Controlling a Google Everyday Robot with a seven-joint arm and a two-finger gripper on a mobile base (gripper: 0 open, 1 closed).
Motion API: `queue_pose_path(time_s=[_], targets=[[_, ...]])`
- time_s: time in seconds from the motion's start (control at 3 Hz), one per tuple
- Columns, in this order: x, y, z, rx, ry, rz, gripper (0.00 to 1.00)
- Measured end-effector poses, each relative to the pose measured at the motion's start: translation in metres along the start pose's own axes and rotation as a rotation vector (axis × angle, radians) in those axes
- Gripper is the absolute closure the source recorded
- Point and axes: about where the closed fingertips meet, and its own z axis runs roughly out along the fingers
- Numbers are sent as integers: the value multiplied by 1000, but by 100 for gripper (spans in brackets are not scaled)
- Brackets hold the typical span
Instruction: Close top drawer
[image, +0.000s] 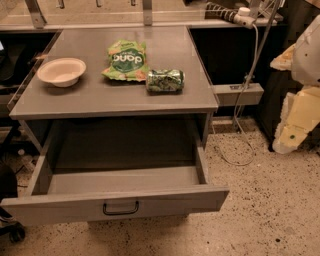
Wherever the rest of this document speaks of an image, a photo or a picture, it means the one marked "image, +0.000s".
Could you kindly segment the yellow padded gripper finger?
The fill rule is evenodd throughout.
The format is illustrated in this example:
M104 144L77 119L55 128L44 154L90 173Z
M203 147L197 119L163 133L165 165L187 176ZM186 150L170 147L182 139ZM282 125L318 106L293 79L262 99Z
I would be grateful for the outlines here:
M297 94L288 92L280 118L272 148L287 154L296 150L320 123L320 88L304 86Z

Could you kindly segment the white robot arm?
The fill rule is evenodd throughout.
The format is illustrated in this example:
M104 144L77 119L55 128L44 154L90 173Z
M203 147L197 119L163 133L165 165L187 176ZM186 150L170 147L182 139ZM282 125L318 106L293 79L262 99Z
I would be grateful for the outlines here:
M287 93L272 143L275 152L287 154L320 123L320 15L270 66L290 71L292 79L302 85L298 93Z

